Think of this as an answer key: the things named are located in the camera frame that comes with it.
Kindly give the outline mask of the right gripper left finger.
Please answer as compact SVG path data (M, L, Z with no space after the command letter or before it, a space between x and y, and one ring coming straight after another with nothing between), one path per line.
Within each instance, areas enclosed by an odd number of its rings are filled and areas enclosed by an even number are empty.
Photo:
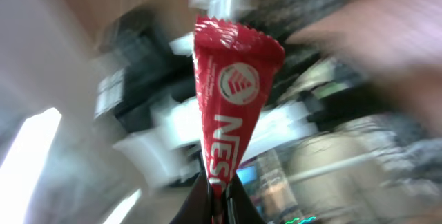
M211 185L202 171L170 224L212 224L212 196Z

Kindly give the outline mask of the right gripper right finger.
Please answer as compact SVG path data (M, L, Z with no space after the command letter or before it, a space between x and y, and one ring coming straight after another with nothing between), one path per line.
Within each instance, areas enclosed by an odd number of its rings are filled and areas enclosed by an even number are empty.
M224 192L224 222L226 224L265 224L235 175Z

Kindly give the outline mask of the red coffee stick sachet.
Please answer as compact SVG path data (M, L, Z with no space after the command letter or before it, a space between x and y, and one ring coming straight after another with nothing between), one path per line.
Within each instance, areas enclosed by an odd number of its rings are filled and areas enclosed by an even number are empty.
M252 28L209 17L198 17L195 23L200 142L216 197L235 176L284 58L275 39Z

